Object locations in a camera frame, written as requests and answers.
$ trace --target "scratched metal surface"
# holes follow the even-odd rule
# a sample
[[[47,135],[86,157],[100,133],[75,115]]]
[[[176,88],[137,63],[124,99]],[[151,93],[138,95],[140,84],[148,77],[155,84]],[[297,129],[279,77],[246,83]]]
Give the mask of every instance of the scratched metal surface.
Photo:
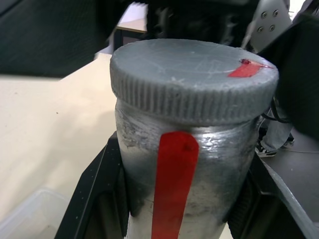
[[[151,239],[160,136],[182,130],[196,138],[200,152],[178,239],[218,239],[253,157],[257,119],[231,126],[189,127],[119,100],[115,116],[133,216],[127,238]]]

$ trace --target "sneaker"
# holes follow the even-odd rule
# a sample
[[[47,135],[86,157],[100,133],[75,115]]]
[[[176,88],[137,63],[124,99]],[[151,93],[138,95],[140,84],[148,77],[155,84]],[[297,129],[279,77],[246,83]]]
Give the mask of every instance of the sneaker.
[[[282,146],[282,148],[291,148],[292,146],[294,146],[294,143],[295,143],[295,138],[293,137],[292,134],[290,134],[286,143]]]
[[[263,146],[261,146],[260,142],[257,143],[255,152],[260,158],[274,157],[276,155],[275,151],[268,152]]]

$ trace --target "black cable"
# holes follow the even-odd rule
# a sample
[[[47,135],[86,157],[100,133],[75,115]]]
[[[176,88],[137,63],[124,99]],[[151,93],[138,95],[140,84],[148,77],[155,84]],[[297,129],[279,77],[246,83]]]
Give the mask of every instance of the black cable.
[[[266,113],[262,113],[261,116],[264,117],[264,118],[267,119],[267,120],[277,121],[275,118],[270,117],[270,116],[267,115]]]
[[[271,110],[273,112],[274,118],[280,122],[280,123],[291,123],[289,121],[283,120],[279,117],[278,112],[277,112],[277,108],[276,108],[276,103],[274,101],[274,99],[271,101]]]

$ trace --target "jeans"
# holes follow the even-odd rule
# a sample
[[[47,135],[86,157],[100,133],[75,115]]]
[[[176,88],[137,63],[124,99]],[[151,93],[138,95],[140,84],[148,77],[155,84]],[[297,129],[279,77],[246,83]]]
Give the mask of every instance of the jeans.
[[[277,112],[281,119],[286,118],[281,109],[277,108]],[[293,128],[293,125],[290,123],[280,123],[278,121],[272,121],[268,119],[263,122],[261,127],[264,125],[268,125],[268,129],[260,144],[268,152],[272,152],[281,148],[286,143],[290,135],[290,131]]]

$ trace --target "red tape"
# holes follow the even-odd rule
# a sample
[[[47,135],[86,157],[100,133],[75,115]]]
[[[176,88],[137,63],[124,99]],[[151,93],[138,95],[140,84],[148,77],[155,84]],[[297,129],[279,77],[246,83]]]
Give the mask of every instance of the red tape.
[[[258,73],[260,68],[272,68],[258,62],[243,59],[241,66],[228,75],[228,77],[252,77]]]
[[[198,159],[198,143],[189,133],[160,138],[152,239],[177,239]]]

